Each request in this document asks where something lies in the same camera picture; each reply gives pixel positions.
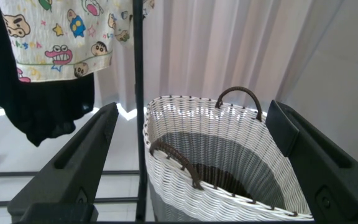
black garment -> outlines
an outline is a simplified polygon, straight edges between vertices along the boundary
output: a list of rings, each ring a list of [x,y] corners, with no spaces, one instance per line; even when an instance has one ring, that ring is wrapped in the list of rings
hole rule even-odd
[[[46,138],[72,133],[73,121],[92,111],[93,103],[93,74],[70,81],[20,82],[0,10],[0,106],[12,124],[39,146]]]

hanging clothes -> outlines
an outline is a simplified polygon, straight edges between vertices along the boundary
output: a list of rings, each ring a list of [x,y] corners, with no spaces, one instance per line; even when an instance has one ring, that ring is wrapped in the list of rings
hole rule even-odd
[[[93,75],[60,82],[19,81],[4,23],[0,10],[0,106],[6,116],[36,146],[46,138],[72,133],[73,121],[93,109]]]
[[[110,66],[113,40],[133,45],[132,0],[0,0],[22,82],[72,80]],[[154,0],[144,0],[144,15]]]

laundry basket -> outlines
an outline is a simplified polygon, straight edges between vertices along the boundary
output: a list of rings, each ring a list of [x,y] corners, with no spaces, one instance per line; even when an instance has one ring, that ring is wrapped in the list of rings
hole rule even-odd
[[[222,102],[241,90],[257,111]],[[143,134],[156,220],[312,221],[287,158],[258,99],[232,87],[217,101],[161,96],[148,104]]]

basket handle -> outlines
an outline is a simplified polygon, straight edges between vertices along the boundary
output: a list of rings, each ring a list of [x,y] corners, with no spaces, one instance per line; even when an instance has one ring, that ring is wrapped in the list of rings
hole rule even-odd
[[[245,87],[241,87],[241,86],[234,86],[234,87],[230,87],[227,90],[224,90],[223,93],[219,96],[216,104],[215,104],[215,108],[219,108],[223,105],[223,101],[222,98],[224,97],[224,95],[230,93],[231,91],[236,91],[236,90],[240,90],[243,92],[248,93],[248,95],[251,96],[251,98],[254,100],[255,104],[256,104],[256,108],[258,109],[258,113],[256,115],[256,119],[258,119],[259,121],[262,122],[262,108],[260,107],[260,103],[259,100],[256,98],[255,94],[250,91],[249,89],[245,88]]]
[[[170,158],[170,156],[173,156],[177,158],[180,163],[182,164],[182,170],[186,169],[189,171],[191,178],[193,179],[193,187],[203,190],[202,186],[200,185],[201,177],[198,175],[197,171],[194,170],[193,166],[190,164],[189,160],[186,159],[180,152],[178,152],[176,149],[174,149],[171,145],[162,142],[162,141],[154,141],[152,145],[150,146],[150,154],[154,155],[154,150],[161,149],[163,152],[168,154],[167,159]]]

floor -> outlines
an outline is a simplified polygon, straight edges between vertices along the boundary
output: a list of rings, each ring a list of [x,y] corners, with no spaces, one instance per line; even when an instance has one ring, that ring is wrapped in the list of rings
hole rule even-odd
[[[76,131],[92,117],[92,113],[75,121]],[[112,137],[104,170],[137,170],[136,118],[120,115]],[[0,172],[38,171],[74,135],[47,139],[39,147],[32,145],[0,111]],[[11,200],[30,177],[0,178],[0,201]],[[102,176],[96,198],[136,197],[138,176]],[[134,221],[135,203],[96,204],[98,221]],[[151,201],[147,199],[147,221],[153,221]],[[6,208],[0,208],[0,224],[11,223]]]

